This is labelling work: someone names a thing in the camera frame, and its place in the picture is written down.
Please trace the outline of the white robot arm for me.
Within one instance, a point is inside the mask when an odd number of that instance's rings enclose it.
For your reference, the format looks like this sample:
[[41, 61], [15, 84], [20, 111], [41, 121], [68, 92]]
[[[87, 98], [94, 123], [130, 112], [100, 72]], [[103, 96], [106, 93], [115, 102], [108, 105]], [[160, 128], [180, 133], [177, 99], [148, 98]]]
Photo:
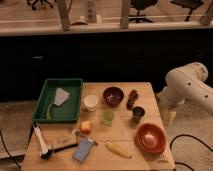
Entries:
[[160, 104], [169, 109], [188, 99], [213, 116], [213, 88], [205, 84], [207, 78], [207, 67], [200, 62], [170, 70], [165, 77], [166, 86], [158, 94]]

